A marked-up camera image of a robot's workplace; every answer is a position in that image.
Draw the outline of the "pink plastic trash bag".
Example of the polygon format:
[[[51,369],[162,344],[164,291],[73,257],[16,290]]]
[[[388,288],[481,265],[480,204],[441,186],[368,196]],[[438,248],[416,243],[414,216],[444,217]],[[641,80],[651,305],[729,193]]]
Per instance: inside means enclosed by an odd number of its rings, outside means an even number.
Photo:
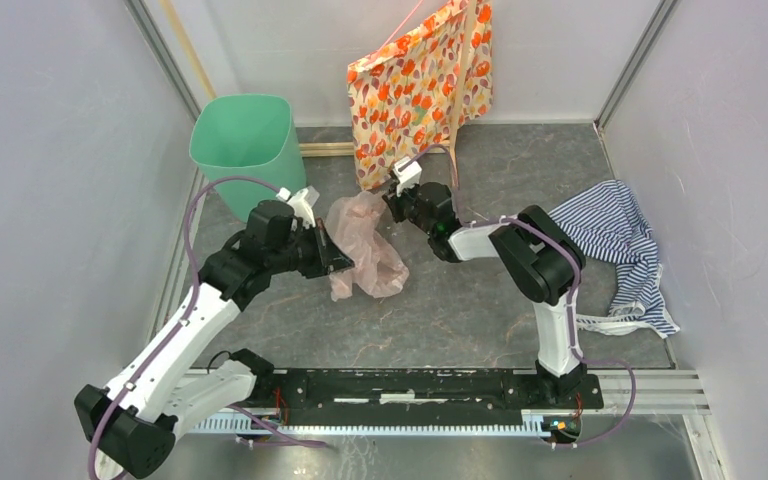
[[[339,198],[331,205],[326,229],[354,263],[348,270],[329,275],[333,301],[350,298],[355,286],[373,298],[403,291],[409,278],[408,267],[377,230],[386,209],[385,201],[369,191]]]

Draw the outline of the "green plastic trash bin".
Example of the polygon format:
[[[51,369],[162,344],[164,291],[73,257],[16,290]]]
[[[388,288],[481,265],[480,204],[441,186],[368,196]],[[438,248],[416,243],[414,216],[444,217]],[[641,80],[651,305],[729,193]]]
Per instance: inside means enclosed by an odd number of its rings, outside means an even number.
[[[266,94],[217,97],[199,115],[189,154],[211,181],[248,176],[294,193],[307,186],[293,111]]]

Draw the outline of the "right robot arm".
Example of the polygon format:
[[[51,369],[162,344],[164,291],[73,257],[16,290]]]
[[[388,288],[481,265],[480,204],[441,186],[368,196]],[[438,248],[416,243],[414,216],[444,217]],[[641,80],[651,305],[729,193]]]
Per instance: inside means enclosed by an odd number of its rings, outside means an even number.
[[[540,400],[551,408],[572,401],[587,374],[576,326],[577,292],[586,259],[548,213],[531,205],[515,216],[464,224],[455,213],[453,193],[437,182],[409,188],[393,184],[383,200],[395,222],[408,221],[426,234],[439,259],[501,261],[534,308]]]

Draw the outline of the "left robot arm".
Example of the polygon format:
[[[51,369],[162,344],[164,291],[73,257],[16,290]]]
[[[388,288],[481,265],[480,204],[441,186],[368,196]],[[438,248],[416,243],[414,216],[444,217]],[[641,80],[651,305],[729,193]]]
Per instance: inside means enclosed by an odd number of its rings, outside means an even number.
[[[316,279],[353,266],[308,207],[260,202],[244,228],[206,258],[184,304],[144,350],[106,385],[78,392],[74,406],[91,452],[104,453],[124,475],[144,479],[180,437],[213,413],[242,400],[266,405],[273,379],[235,358],[187,387],[179,382],[274,276],[297,272]]]

